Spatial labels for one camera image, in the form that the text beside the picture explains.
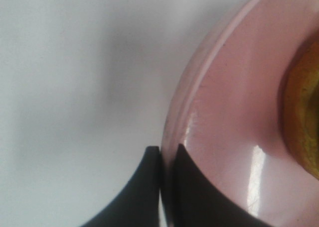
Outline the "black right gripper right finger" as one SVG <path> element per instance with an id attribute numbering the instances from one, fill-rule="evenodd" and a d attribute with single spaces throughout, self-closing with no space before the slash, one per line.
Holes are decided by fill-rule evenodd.
<path id="1" fill-rule="evenodd" d="M 167 190 L 167 221 L 171 227 L 266 227 L 222 194 L 179 144 Z"/>

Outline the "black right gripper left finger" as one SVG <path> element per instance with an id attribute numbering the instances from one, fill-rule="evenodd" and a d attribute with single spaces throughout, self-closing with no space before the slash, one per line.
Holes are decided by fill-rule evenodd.
<path id="1" fill-rule="evenodd" d="M 149 146 L 122 191 L 85 227 L 158 227 L 161 184 L 160 148 Z"/>

